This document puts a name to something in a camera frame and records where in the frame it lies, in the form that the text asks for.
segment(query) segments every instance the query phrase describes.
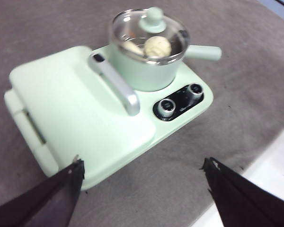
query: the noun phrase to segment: mint green appliance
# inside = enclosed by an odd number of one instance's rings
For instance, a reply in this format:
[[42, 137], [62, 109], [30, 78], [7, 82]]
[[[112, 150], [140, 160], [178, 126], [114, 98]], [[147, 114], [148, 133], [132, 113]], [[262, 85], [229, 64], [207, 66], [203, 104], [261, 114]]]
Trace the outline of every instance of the mint green appliance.
[[[144, 14], [140, 19], [151, 17], [148, 10], [141, 11]], [[158, 21], [161, 30], [169, 28], [168, 23], [160, 25]], [[138, 21], [139, 29], [147, 29], [140, 23], [144, 22]], [[192, 53], [217, 60], [220, 49], [202, 50], [197, 46], [190, 52], [192, 47], [183, 46], [176, 60], [161, 64], [174, 54], [149, 56], [144, 47], [133, 44], [124, 46], [110, 39], [110, 45], [97, 50], [76, 46], [20, 65], [10, 73], [12, 89], [5, 93], [6, 105], [47, 176], [79, 157], [85, 165], [82, 190], [88, 189], [196, 118], [212, 103], [210, 88], [182, 59]], [[127, 74], [127, 70], [134, 69], [139, 74]]]

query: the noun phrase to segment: gray fabric surface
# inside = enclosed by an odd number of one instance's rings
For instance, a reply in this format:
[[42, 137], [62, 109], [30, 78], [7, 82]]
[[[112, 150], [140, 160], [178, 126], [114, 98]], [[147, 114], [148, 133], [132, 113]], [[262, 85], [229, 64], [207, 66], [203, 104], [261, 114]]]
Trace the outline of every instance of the gray fabric surface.
[[82, 192], [70, 226], [189, 226], [212, 202], [204, 158], [241, 171], [284, 128], [284, 21], [256, 0], [0, 0], [0, 205], [45, 179], [4, 105], [9, 72], [75, 45], [106, 45], [114, 15], [154, 5], [181, 20], [192, 43], [223, 49], [219, 62], [186, 60], [214, 102]]

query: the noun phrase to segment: mint green pot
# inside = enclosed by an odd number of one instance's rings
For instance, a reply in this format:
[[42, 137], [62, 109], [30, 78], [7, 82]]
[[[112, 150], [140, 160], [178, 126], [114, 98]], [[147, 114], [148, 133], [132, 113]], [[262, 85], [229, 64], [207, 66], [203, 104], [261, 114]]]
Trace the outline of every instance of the mint green pot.
[[109, 61], [133, 89], [157, 91], [174, 80], [182, 59], [168, 65], [148, 64], [125, 55], [110, 42]]

